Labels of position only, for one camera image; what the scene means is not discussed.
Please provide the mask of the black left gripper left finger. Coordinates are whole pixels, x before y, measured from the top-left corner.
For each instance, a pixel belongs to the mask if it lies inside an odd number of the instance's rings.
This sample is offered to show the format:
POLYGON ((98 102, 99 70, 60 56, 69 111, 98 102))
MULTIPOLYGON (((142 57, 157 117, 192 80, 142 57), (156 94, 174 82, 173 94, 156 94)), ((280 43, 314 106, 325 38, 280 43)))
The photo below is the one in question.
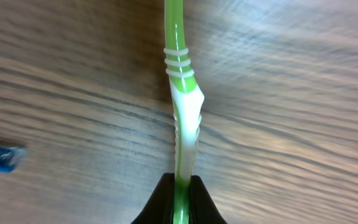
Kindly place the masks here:
POLYGON ((131 224, 172 224, 175 175, 164 173, 131 224))

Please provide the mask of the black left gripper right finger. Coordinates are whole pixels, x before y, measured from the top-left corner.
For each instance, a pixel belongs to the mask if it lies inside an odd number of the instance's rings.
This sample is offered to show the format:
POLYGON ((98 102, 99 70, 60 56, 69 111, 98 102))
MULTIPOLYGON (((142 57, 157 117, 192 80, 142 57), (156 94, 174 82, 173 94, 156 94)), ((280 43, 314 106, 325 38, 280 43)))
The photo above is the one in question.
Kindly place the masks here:
POLYGON ((190 224, 227 224, 198 175, 191 176, 189 196, 190 224))

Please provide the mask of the green white toothbrush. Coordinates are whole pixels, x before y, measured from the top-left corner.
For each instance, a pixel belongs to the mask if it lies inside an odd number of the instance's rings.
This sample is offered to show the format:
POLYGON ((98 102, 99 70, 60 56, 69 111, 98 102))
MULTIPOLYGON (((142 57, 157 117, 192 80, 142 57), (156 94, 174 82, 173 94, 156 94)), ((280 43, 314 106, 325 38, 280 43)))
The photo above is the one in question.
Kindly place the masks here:
POLYGON ((190 182, 196 161, 204 94, 188 56, 183 1, 165 0, 166 74, 170 82, 175 125, 175 186, 173 223, 190 222, 190 182))

